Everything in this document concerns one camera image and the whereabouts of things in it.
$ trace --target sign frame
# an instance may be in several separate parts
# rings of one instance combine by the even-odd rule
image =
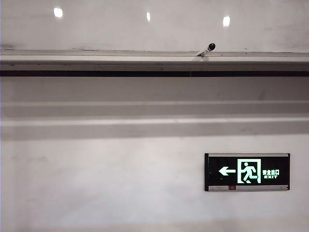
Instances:
[[[290,153],[205,153],[205,168],[204,168],[204,183],[205,183],[205,191],[286,191],[290,189]],[[237,158],[237,169],[231,170],[228,167],[223,167],[218,172],[221,173],[221,175],[229,175],[236,173],[237,174],[237,183],[233,185],[210,185],[209,184],[209,174],[210,174],[210,168],[209,168],[209,157],[218,157],[218,158]],[[241,162],[250,161],[250,162],[261,162],[261,159],[258,158],[268,158],[268,157],[286,157],[287,158],[287,166],[286,166],[286,183],[284,185],[261,185],[261,184],[251,184],[246,185],[243,181],[240,180],[238,169],[241,165]],[[261,170],[258,170],[259,166],[257,166],[256,173],[261,172]],[[259,178],[258,183],[261,183],[261,174],[257,175],[255,179]]]

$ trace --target emergency exit sign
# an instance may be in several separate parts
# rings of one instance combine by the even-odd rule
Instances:
[[[205,191],[290,189],[290,154],[205,154]]]

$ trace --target white wall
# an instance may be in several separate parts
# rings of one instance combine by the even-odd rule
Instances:
[[[308,231],[307,77],[1,81],[3,232]],[[205,192],[205,152],[290,152],[291,190]]]
[[[215,43],[220,52],[309,52],[308,11],[308,0],[1,0],[1,46],[179,52]]]

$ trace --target white concrete wall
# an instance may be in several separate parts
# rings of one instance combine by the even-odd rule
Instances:
[[[309,79],[2,78],[3,232],[304,232]],[[204,191],[205,152],[290,152],[291,190]]]

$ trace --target security camera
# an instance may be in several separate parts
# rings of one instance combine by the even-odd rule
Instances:
[[[214,43],[211,43],[211,44],[208,45],[208,47],[206,49],[199,51],[197,53],[197,56],[198,57],[203,57],[203,56],[205,56],[206,52],[213,51],[215,49],[215,47],[216,47],[216,45]]]

